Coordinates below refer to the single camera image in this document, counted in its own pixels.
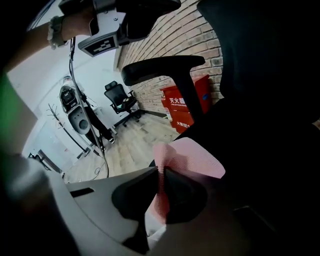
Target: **person's arm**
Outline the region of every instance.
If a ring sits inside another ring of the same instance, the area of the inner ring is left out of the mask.
[[[62,21],[61,35],[63,40],[68,41],[78,35],[90,36],[89,23],[92,18],[93,15],[90,9],[86,9],[83,12],[77,14],[66,16]],[[49,46],[49,42],[47,40],[48,26],[49,22],[40,25],[26,33],[21,47],[16,51],[14,56],[7,63],[5,67],[6,72],[15,68],[31,55]]]

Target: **watch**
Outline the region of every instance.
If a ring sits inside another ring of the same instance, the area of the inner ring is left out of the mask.
[[[53,50],[57,47],[65,46],[67,43],[67,41],[64,41],[61,34],[63,20],[64,16],[54,16],[49,22],[47,40]]]

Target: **brick wall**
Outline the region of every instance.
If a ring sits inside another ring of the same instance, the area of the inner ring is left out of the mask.
[[[223,96],[219,86],[222,74],[223,58],[220,43],[212,27],[197,11],[199,0],[182,0],[181,7],[160,17],[148,38],[134,42],[122,48],[118,62],[121,70],[124,66],[156,57],[173,55],[199,55],[205,58],[205,64],[191,70],[191,76],[210,75],[213,103]],[[167,76],[157,77],[132,86],[130,89],[144,110],[165,113],[161,103],[160,89],[174,82]]]

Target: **wooden floor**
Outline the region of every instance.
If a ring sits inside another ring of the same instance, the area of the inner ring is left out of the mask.
[[[105,156],[109,166],[109,176],[117,176],[130,173],[148,167],[154,159],[152,147],[158,142],[172,142],[179,134],[170,126],[167,119],[158,116],[144,114],[135,122],[129,120],[127,127],[122,124],[116,130],[115,143],[110,144],[104,140]],[[64,181],[74,183],[89,181],[107,177],[104,160],[90,152],[86,157],[79,159],[75,165],[67,170]]]

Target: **chair armrest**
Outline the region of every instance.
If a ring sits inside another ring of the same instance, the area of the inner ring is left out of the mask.
[[[118,114],[117,108],[116,108],[116,106],[115,106],[113,103],[110,105],[110,107],[112,107],[113,110],[114,110],[114,112],[116,112],[116,113]]]
[[[129,94],[131,95],[131,97],[135,97],[135,96],[132,94],[133,92],[134,92],[133,90],[129,91]]]

